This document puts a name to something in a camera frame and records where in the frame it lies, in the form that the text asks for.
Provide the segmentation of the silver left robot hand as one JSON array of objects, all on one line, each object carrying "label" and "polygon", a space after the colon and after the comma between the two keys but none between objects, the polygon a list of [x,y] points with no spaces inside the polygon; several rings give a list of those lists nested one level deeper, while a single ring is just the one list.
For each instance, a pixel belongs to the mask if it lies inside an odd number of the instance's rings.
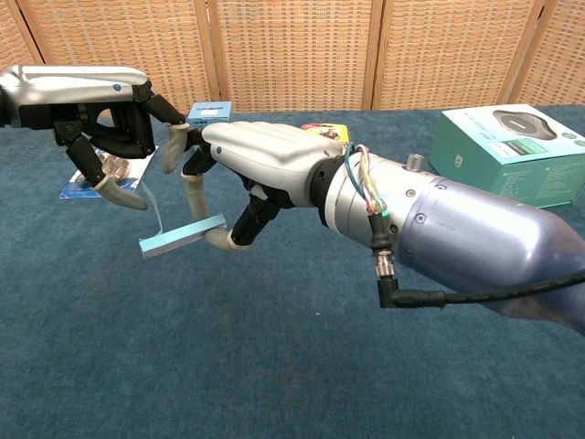
[{"label": "silver left robot hand", "polygon": [[166,123],[165,171],[183,153],[186,117],[153,89],[141,70],[123,66],[14,65],[1,74],[1,124],[50,130],[94,190],[113,204],[145,210],[146,201],[103,172],[101,149],[126,159],[154,153],[151,120]]}]

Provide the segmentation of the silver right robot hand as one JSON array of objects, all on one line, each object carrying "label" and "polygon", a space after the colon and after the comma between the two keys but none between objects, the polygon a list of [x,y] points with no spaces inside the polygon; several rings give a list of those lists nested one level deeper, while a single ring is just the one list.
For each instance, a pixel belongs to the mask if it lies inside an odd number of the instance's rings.
[{"label": "silver right robot hand", "polygon": [[204,174],[215,164],[236,173],[249,192],[249,204],[231,228],[204,234],[221,250],[250,247],[267,223],[282,209],[319,209],[324,217],[326,194],[343,163],[340,142],[283,123],[212,123],[190,128],[177,152],[195,146],[181,177],[196,220],[209,216]]}]

